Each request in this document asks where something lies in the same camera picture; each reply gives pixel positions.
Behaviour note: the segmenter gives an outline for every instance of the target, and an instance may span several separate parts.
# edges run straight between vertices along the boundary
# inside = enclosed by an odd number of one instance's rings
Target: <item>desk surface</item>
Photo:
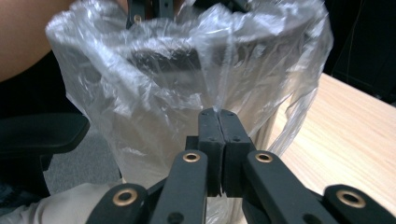
[[[270,141],[284,122],[279,113]],[[374,97],[323,75],[303,128],[281,159],[313,191],[349,185],[396,216],[396,108]]]

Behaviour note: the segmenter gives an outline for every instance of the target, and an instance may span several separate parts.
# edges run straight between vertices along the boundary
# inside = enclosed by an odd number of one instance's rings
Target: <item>chair armrest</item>
[[[0,119],[0,159],[65,153],[90,128],[80,114],[38,114]]]

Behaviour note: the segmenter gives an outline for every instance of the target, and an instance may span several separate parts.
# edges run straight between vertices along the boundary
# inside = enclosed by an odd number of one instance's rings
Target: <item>wooden desk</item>
[[[284,122],[279,113],[270,142]],[[313,191],[346,184],[396,215],[396,108],[390,105],[323,75],[303,128],[281,159]]]

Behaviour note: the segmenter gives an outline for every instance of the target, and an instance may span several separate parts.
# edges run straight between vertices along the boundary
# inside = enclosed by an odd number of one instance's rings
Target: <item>gray carpet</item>
[[[119,168],[105,138],[94,128],[90,128],[75,150],[54,155],[44,176],[50,194],[83,183],[103,184],[120,179]]]

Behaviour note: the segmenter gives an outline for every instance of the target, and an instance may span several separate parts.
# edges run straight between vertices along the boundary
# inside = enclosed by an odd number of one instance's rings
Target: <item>clear plastic bag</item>
[[[289,146],[332,46],[327,12],[319,0],[249,4],[243,14],[186,3],[175,21],[125,30],[117,4],[83,1],[49,23],[67,97],[102,132],[128,182],[148,188],[165,178],[186,136],[197,134],[198,113],[212,106],[236,113],[252,136],[291,97],[269,150]],[[209,201],[207,223],[240,217],[233,200]]]

